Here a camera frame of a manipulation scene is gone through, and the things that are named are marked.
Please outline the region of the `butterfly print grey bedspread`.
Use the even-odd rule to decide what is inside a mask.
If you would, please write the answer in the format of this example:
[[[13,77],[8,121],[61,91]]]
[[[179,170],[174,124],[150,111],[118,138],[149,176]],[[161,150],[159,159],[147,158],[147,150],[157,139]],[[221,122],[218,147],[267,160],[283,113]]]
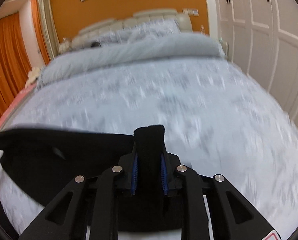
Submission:
[[[282,239],[298,227],[298,129],[255,80],[224,59],[185,57],[100,68],[37,89],[11,120],[132,134],[162,124],[168,152],[224,175]]]

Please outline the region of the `wall switch panel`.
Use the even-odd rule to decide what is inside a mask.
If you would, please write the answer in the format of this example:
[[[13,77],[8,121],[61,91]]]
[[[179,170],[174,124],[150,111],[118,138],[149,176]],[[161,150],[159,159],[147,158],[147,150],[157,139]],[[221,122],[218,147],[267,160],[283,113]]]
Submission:
[[[184,14],[189,15],[189,16],[195,16],[195,17],[199,16],[199,11],[198,11],[198,9],[187,9],[187,8],[184,8],[184,9],[182,10],[182,12],[183,12]]]

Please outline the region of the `plain grey duvet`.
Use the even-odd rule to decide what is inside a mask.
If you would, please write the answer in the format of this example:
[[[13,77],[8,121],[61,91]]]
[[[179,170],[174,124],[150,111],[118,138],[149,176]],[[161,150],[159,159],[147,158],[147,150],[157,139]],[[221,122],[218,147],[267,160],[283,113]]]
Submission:
[[[225,53],[218,41],[199,33],[180,33],[158,39],[147,38],[131,44],[82,49],[51,61],[42,70],[36,89],[97,68],[174,56],[224,58]]]

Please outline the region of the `cream flower plush toy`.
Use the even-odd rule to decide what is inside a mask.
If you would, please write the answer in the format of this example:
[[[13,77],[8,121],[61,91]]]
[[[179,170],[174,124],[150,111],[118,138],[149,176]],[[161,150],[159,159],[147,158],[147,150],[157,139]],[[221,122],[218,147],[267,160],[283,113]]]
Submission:
[[[41,72],[44,70],[44,67],[33,67],[32,70],[28,72],[28,79],[25,83],[25,88],[33,85],[39,78]]]

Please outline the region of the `black pants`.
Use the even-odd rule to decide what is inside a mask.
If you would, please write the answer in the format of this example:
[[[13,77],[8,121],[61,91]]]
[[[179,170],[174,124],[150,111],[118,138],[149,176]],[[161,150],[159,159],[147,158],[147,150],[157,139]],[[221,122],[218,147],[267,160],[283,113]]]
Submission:
[[[97,179],[123,161],[127,189],[119,201],[119,230],[170,230],[166,204],[165,129],[141,127],[133,135],[17,128],[0,132],[0,163],[29,197],[47,206],[76,177]]]

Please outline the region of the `orange curtain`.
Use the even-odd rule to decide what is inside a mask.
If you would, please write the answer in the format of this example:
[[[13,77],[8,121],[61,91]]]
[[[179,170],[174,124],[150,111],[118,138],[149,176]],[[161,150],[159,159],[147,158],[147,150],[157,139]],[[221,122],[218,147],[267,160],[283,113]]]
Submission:
[[[33,68],[26,50],[19,13],[0,19],[0,119],[25,87],[27,74]]]

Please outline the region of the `butterfly print pillow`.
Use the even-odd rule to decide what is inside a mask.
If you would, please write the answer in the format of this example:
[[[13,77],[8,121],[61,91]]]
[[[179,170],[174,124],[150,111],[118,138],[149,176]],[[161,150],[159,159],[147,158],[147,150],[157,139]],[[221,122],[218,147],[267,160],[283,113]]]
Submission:
[[[135,25],[128,29],[110,31],[98,36],[90,37],[88,42],[98,42],[101,46],[110,44],[130,44],[145,39],[157,39],[173,34],[180,34],[176,19],[154,20]]]

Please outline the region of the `white wardrobe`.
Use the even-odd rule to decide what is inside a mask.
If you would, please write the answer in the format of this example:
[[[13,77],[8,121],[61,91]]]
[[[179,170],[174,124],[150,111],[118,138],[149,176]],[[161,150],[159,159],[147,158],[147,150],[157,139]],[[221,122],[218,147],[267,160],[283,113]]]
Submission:
[[[215,0],[228,59],[269,92],[298,127],[298,3]]]

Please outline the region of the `beige padded headboard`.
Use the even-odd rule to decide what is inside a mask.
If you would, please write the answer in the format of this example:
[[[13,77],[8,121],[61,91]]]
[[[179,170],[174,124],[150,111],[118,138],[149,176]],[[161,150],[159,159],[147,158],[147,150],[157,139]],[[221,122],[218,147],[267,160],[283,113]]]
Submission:
[[[110,31],[117,31],[121,29],[129,29],[138,24],[174,19],[178,23],[178,28],[181,32],[193,32],[192,23],[187,14],[177,12],[175,9],[152,9],[143,10],[133,14],[132,17],[117,20],[115,18],[109,18],[100,22],[93,23],[78,32],[71,40],[71,48],[81,48],[84,42],[91,36],[98,36]]]

